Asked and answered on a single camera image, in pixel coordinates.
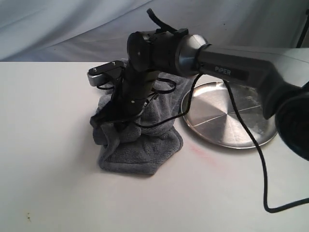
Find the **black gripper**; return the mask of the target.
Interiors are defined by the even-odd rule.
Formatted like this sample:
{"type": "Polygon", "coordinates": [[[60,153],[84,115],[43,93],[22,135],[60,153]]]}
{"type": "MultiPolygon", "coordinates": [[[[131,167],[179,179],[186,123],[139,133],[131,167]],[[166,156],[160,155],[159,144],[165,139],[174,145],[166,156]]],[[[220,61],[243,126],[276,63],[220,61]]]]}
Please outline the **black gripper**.
{"type": "MultiPolygon", "coordinates": [[[[130,120],[140,115],[158,74],[158,71],[139,72],[134,69],[130,61],[126,63],[122,80],[117,84],[111,98],[118,120],[113,123],[117,132],[124,131],[130,125],[130,120]]],[[[90,118],[90,125],[93,128],[98,128],[104,123],[110,123],[113,106],[108,103],[102,108],[98,108],[90,118]]]]}

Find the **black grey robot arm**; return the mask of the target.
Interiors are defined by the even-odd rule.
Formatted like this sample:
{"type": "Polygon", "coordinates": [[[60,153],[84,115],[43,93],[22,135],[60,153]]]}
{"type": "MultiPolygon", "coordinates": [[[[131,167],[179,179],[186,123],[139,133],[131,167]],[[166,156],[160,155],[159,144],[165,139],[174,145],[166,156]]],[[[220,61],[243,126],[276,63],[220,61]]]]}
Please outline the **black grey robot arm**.
{"type": "Polygon", "coordinates": [[[275,117],[284,143],[308,159],[308,49],[217,47],[187,29],[157,29],[130,34],[127,54],[127,65],[113,61],[88,71],[91,85],[115,85],[110,102],[91,117],[92,127],[136,119],[160,72],[181,77],[208,74],[255,89],[264,118],[275,117]]]}

